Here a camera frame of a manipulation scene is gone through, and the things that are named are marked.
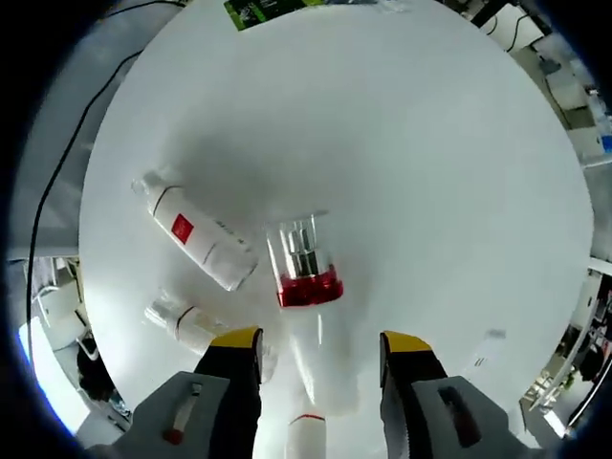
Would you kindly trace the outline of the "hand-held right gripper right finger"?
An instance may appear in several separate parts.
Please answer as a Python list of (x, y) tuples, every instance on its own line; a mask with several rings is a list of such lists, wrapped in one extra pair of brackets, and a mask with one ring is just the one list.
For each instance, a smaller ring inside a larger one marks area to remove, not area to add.
[(506, 411), (450, 377), (424, 340), (380, 333), (380, 415), (389, 458), (521, 458)]

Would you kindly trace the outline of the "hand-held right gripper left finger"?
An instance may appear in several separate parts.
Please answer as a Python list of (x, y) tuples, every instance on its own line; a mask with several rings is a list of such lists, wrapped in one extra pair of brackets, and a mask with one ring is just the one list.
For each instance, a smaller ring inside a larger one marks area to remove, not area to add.
[(192, 372), (143, 400), (114, 444), (117, 458), (251, 458), (261, 415), (263, 330), (215, 338)]

